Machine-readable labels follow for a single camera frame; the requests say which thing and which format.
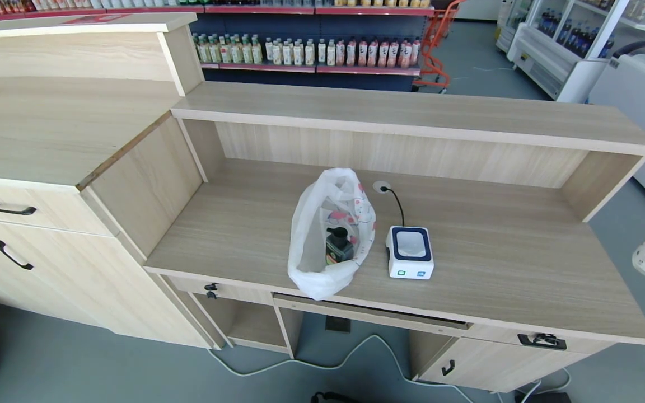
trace cabinet door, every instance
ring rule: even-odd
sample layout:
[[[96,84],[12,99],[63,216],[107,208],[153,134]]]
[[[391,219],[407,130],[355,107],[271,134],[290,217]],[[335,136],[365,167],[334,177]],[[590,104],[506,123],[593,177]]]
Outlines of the cabinet door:
[[[50,301],[117,334],[210,347],[114,237],[0,222],[0,240],[56,292]]]
[[[11,245],[3,246],[3,252],[11,255],[21,265],[28,263]],[[98,326],[87,313],[74,304],[63,301],[56,289],[49,288],[46,283],[49,275],[46,268],[26,270],[12,262],[3,252],[0,250],[0,303],[67,321]]]
[[[509,392],[588,357],[475,339],[459,339],[445,348],[420,379],[492,392]]]

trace gray floor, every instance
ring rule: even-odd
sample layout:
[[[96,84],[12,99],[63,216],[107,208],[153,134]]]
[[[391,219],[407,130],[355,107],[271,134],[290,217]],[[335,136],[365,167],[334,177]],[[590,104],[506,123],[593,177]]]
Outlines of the gray floor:
[[[450,93],[545,99],[521,72],[505,69],[509,63],[494,49],[493,31],[493,25],[455,23],[441,49],[448,60],[446,68],[458,77]],[[643,189],[634,182],[625,185],[591,225],[645,313],[645,277],[630,264],[630,255],[645,239]],[[334,334],[325,332],[323,318],[315,315],[305,316],[303,327],[300,359],[338,364],[359,341],[376,332],[406,368],[405,331],[356,322],[351,334]],[[240,372],[286,358],[246,347],[218,354]],[[645,402],[645,346],[617,345],[569,371],[573,382],[567,391],[575,403]],[[563,373],[556,373],[544,385],[563,381]],[[302,403],[318,390],[347,393],[364,402],[464,402],[448,388],[404,382],[379,341],[369,341],[339,370],[287,364],[241,378],[226,372],[206,350],[116,336],[97,327],[0,306],[0,403]],[[483,391],[465,392],[475,403],[497,402],[496,396]],[[504,401],[512,401],[512,396],[505,395]]]

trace white plastic bag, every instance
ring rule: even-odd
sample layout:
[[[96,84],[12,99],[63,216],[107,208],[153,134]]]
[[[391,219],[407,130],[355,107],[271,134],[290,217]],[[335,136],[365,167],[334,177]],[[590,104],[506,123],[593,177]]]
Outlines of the white plastic bag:
[[[347,287],[375,240],[375,210],[350,168],[323,171],[300,196],[292,216],[287,275],[314,300]],[[327,228],[343,227],[355,253],[351,260],[327,265]]]

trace black handle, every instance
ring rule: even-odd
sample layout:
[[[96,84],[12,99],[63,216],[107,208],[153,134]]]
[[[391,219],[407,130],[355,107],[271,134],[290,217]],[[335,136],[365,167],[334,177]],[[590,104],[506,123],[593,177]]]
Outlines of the black handle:
[[[517,334],[517,337],[519,338],[519,342],[525,346],[539,347],[540,349],[566,350],[566,340],[559,339],[553,334],[540,332],[534,336],[534,340],[530,340],[529,336],[525,334]]]
[[[23,209],[21,211],[15,211],[15,210],[3,210],[0,209],[0,213],[7,213],[7,214],[19,214],[22,216],[30,216],[36,211],[36,207],[26,207],[26,209]]]
[[[0,241],[0,252],[1,252],[1,253],[3,253],[6,257],[10,258],[10,260],[11,260],[12,262],[16,263],[16,265],[17,265],[18,267],[21,267],[21,268],[23,268],[23,269],[25,269],[25,270],[31,270],[31,269],[33,269],[33,268],[34,268],[34,266],[32,266],[32,265],[31,265],[31,263],[26,263],[26,265],[23,265],[23,264],[21,264],[21,263],[17,262],[17,261],[15,260],[15,258],[11,257],[11,256],[7,253],[7,251],[5,251],[5,250],[4,250],[4,247],[5,247],[5,246],[7,246],[7,244],[5,244],[5,242],[3,242],[3,241]]]
[[[455,360],[450,360],[450,369],[446,369],[445,367],[442,367],[442,376],[446,377],[453,370],[455,370]]]

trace drawer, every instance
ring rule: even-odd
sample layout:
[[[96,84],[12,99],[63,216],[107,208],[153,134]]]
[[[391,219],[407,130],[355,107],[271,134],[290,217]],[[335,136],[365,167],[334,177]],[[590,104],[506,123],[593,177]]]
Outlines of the drawer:
[[[172,275],[169,275],[169,279],[171,279],[171,282],[179,291],[207,295],[209,290],[205,287],[208,286],[210,291],[216,295],[216,298],[268,304],[269,306],[273,305],[273,296],[270,291],[256,290],[255,288],[246,288],[238,285],[213,283],[210,281],[192,280]]]
[[[528,340],[533,341],[538,334],[539,332],[534,331],[520,331],[505,329],[505,327],[473,324],[464,336],[472,339],[498,341],[500,343],[522,346],[519,335],[526,336]],[[564,336],[563,334],[555,334],[554,336],[564,341],[567,352],[594,354],[616,344],[613,341],[584,339],[581,337]]]
[[[111,235],[74,186],[0,180],[0,221]]]
[[[371,324],[402,327],[414,331],[432,332],[447,336],[462,336],[466,332],[466,324],[445,319],[417,316],[393,311],[354,306],[353,304],[332,303],[328,301],[313,301],[308,298],[276,294],[273,298],[275,306],[295,311],[319,313],[321,315],[347,318]]]

